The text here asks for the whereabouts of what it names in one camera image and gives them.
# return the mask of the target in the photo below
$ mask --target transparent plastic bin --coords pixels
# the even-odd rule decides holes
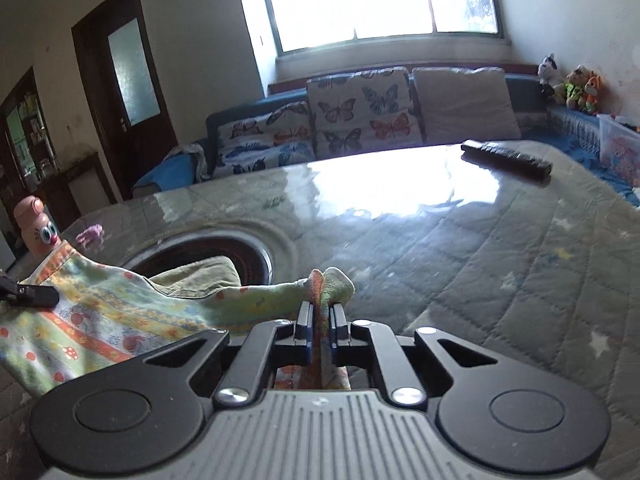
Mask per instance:
[[[640,187],[640,134],[605,114],[600,120],[600,161],[633,187]]]

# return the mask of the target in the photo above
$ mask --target remote control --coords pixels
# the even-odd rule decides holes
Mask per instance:
[[[551,162],[535,156],[526,155],[517,150],[510,150],[492,142],[466,140],[461,145],[469,156],[481,160],[495,168],[535,179],[544,180],[551,173]]]

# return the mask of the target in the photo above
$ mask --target doorway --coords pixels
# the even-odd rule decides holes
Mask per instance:
[[[95,129],[124,200],[177,145],[140,0],[106,0],[72,29]]]

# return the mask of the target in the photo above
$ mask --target sofa backrest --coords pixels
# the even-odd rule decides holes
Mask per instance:
[[[521,74],[506,74],[507,87],[511,98],[513,111],[518,113],[536,113],[546,111],[546,102],[540,97],[540,81],[536,76]],[[415,96],[413,77],[410,76],[412,93]],[[253,103],[234,106],[211,114],[206,121],[207,137],[205,154],[209,172],[213,171],[218,158],[218,128],[231,121],[239,121],[250,117],[273,112],[288,103],[295,101],[308,101],[306,90],[293,90],[274,94]],[[416,104],[416,114],[420,117],[418,100]]]

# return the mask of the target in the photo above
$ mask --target frosted glass panel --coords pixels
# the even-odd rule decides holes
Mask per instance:
[[[160,108],[146,65],[138,20],[130,21],[111,34],[109,47],[131,126],[158,115]]]

